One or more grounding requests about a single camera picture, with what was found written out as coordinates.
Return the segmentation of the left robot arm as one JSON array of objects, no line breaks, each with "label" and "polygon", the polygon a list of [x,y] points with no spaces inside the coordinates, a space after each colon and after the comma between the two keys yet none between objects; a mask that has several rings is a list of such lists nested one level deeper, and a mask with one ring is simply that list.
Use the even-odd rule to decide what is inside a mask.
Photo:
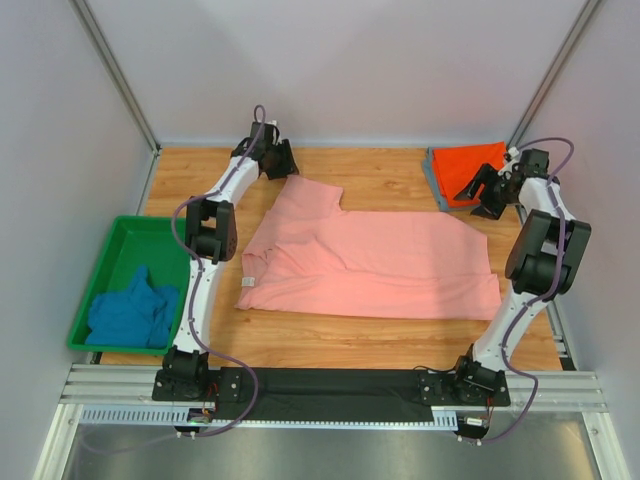
[{"label": "left robot arm", "polygon": [[186,213],[184,238],[178,245],[190,256],[189,286],[180,326],[156,376],[158,390],[172,398],[204,395],[214,302],[222,274],[238,246],[235,207],[262,174],[274,180],[297,172],[290,143],[281,136],[277,123],[255,120],[216,184],[176,209]]}]

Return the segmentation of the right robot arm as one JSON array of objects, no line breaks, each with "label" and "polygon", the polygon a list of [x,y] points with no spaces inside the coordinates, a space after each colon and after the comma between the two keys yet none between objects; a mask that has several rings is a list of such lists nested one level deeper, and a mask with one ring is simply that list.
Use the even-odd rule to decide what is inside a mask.
[{"label": "right robot arm", "polygon": [[485,219],[498,220],[510,205],[526,213],[505,266],[510,282],[505,299],[485,333],[456,363],[454,385],[464,399],[506,390],[514,350],[538,313],[573,285],[592,232],[562,201],[557,173],[548,171],[548,152],[512,147],[505,161],[501,169],[482,165],[456,196],[477,198],[471,214]]}]

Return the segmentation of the pink t-shirt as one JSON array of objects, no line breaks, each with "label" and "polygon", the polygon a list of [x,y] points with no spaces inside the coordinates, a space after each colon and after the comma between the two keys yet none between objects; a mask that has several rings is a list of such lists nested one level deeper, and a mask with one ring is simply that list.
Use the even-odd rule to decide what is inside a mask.
[{"label": "pink t-shirt", "polygon": [[346,211],[343,190],[287,179],[241,256],[237,308],[490,320],[501,304],[487,237],[446,213]]}]

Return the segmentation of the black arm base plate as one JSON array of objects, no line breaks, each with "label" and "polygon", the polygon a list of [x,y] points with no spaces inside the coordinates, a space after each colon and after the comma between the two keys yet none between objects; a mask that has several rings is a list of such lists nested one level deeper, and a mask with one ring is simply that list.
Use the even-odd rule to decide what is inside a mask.
[{"label": "black arm base plate", "polygon": [[257,368],[258,385],[243,368],[206,369],[195,374],[157,372],[152,398],[157,401],[240,403],[268,394],[305,397],[394,398],[429,406],[497,406],[511,404],[505,374],[479,383],[473,375],[410,370]]}]

